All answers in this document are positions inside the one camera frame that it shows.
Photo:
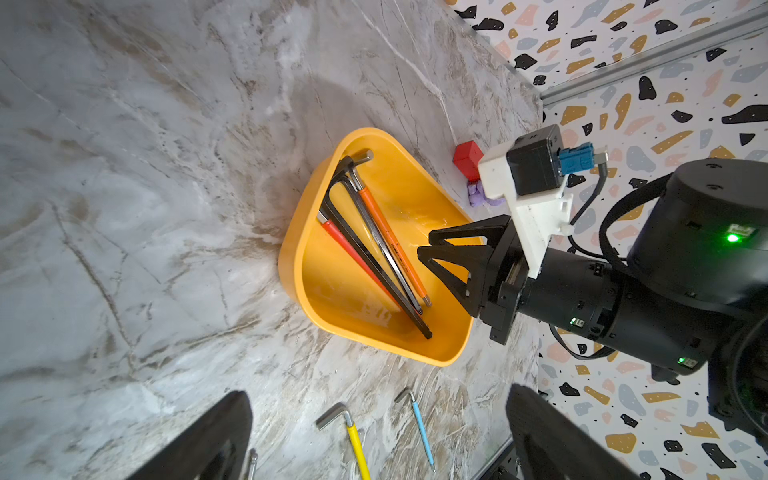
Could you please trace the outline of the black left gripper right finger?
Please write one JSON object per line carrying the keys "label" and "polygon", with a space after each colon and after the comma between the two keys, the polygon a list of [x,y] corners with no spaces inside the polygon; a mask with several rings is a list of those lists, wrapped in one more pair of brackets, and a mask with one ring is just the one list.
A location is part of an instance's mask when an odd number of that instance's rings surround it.
{"label": "black left gripper right finger", "polygon": [[638,477],[529,387],[511,386],[506,414],[526,479]]}

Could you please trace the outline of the blue hex key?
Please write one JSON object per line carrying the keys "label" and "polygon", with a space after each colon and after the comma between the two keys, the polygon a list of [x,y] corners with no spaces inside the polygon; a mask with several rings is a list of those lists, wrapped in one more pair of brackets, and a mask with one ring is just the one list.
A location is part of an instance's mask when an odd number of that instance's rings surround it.
{"label": "blue hex key", "polygon": [[423,445],[423,448],[424,448],[424,451],[425,451],[425,455],[426,455],[427,461],[428,461],[428,463],[430,465],[431,470],[435,471],[436,470],[436,464],[435,464],[434,456],[433,456],[433,453],[432,453],[431,445],[430,445],[430,442],[429,442],[429,439],[428,439],[428,434],[427,434],[427,431],[426,431],[426,427],[425,427],[425,423],[424,423],[423,416],[422,416],[422,413],[421,413],[421,409],[420,409],[420,406],[419,406],[419,402],[416,399],[416,397],[415,397],[415,395],[414,395],[414,393],[413,393],[413,391],[412,391],[412,389],[410,387],[405,387],[397,395],[395,401],[396,402],[400,402],[400,401],[402,401],[404,399],[408,399],[409,400],[409,403],[410,403],[410,405],[412,407],[412,410],[413,410],[413,413],[414,413],[414,416],[415,416],[415,419],[416,419],[416,422],[417,422],[420,438],[421,438],[421,441],[422,441],[422,445]]}

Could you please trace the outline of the red hex key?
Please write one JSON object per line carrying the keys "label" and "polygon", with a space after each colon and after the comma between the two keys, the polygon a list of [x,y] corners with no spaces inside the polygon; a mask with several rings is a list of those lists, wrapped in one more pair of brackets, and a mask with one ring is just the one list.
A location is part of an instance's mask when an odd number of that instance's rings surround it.
{"label": "red hex key", "polygon": [[365,273],[389,297],[389,299],[395,302],[395,298],[392,296],[389,290],[375,275],[373,270],[365,263],[363,258],[355,251],[352,244],[343,236],[342,232],[339,230],[336,224],[331,219],[329,219],[322,211],[318,212],[317,220],[319,221],[323,229],[326,231],[326,233],[329,236],[331,236],[334,239],[334,241],[338,245],[340,245],[341,248],[365,271]]}

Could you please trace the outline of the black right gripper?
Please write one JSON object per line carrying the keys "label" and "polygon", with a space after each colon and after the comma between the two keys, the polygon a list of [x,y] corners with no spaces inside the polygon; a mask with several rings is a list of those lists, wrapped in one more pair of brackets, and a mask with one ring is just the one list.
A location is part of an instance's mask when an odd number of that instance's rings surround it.
{"label": "black right gripper", "polygon": [[[510,215],[432,230],[419,261],[450,291],[464,310],[491,328],[504,344],[519,314],[603,344],[618,315],[627,276],[609,263],[548,248],[542,270],[528,276],[528,264]],[[487,245],[452,245],[452,239],[484,238]],[[462,280],[442,262],[462,267]],[[485,289],[488,275],[488,288]]]}

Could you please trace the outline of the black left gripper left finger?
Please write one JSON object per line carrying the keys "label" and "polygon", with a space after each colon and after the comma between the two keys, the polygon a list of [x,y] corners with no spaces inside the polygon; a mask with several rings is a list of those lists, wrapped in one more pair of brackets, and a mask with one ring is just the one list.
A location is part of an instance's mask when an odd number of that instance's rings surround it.
{"label": "black left gripper left finger", "polygon": [[231,391],[129,479],[239,479],[252,422],[247,393]]}

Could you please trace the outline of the long black hex key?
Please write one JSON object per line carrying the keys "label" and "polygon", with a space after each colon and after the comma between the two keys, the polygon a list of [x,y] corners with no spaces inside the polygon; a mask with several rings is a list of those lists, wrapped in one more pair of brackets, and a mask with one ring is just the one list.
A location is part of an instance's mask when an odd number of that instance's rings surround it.
{"label": "long black hex key", "polygon": [[423,308],[430,307],[431,300],[373,194],[358,173],[358,167],[373,158],[374,154],[370,150],[343,157],[336,166],[329,186],[340,184],[347,190],[386,265],[382,266],[377,261],[349,226],[333,204],[330,191],[324,194],[317,219],[324,230],[405,312],[421,334],[431,339],[432,332],[423,320]]}

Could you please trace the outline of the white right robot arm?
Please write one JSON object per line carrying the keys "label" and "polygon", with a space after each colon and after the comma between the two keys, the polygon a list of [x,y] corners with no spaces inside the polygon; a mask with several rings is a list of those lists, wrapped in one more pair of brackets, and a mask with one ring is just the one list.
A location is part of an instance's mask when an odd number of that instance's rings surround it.
{"label": "white right robot arm", "polygon": [[649,363],[658,382],[708,372],[709,411],[767,438],[767,166],[708,158],[630,192],[598,258],[524,257],[507,215],[432,231],[420,262],[504,342],[517,315]]}

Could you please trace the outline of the orange hex key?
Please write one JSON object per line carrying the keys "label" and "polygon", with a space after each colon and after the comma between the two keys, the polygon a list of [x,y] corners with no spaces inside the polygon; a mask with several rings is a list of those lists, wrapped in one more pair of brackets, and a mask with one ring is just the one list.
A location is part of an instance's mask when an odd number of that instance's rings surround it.
{"label": "orange hex key", "polygon": [[407,293],[415,301],[415,307],[418,311],[422,311],[421,304],[426,307],[431,307],[432,302],[424,287],[423,282],[415,272],[413,265],[408,259],[403,247],[401,246],[397,236],[391,228],[389,222],[381,211],[375,197],[371,190],[365,185],[357,172],[357,167],[369,161],[372,161],[374,154],[371,150],[366,149],[354,153],[351,155],[352,165],[348,168],[349,175],[352,182],[355,184],[359,195],[362,197],[363,203],[367,207],[369,214],[371,215],[374,223],[377,225],[383,239],[395,258],[395,262],[398,265],[397,270],[406,279]]}

